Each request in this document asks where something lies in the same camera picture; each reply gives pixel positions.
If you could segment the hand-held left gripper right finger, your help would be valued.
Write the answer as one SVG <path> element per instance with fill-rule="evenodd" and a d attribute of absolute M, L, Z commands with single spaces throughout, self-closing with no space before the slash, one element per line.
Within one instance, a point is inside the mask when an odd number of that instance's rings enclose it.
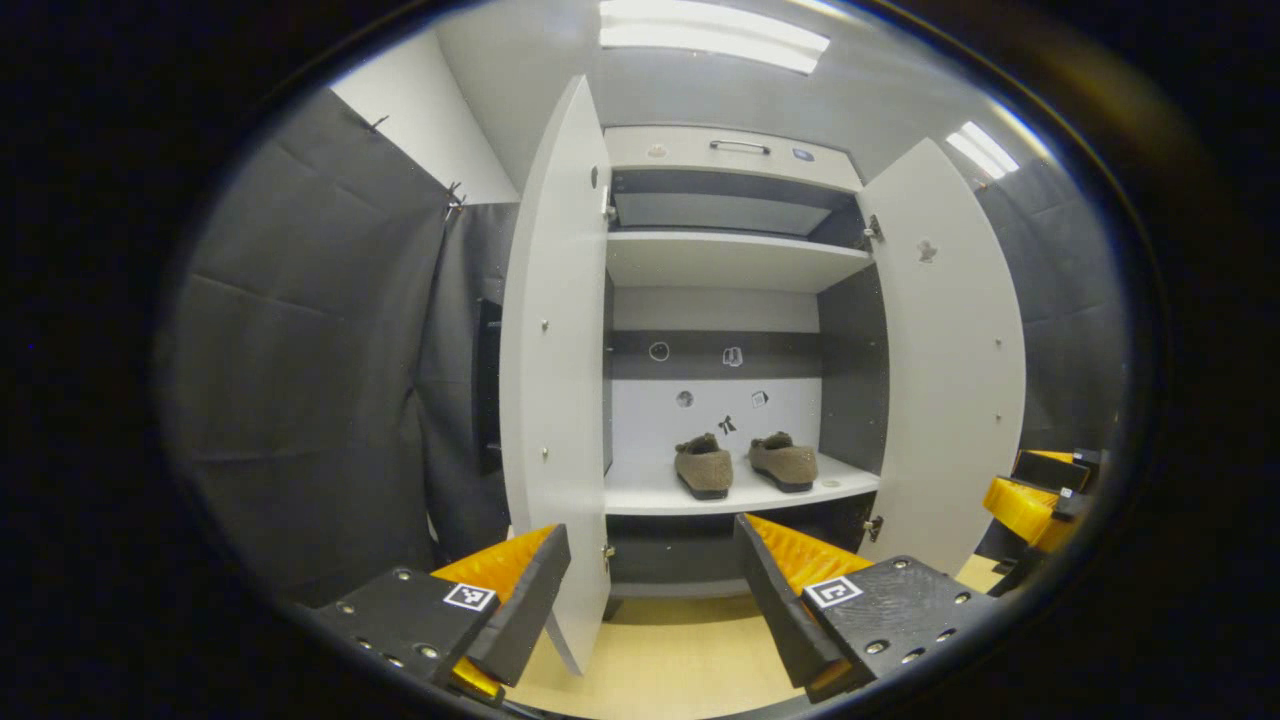
<path fill-rule="evenodd" d="M 754 514 L 735 516 L 733 546 L 791 684 L 814 703 L 902 674 L 1000 607 L 919 559 L 872 562 Z"/>

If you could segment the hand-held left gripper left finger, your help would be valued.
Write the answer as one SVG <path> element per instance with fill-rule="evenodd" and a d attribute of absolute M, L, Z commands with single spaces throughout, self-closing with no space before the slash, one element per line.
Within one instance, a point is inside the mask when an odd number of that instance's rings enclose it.
<path fill-rule="evenodd" d="M 416 685 L 497 707 L 524 675 L 570 564 L 568 532 L 554 524 L 434 570 L 394 566 L 307 615 Z"/>

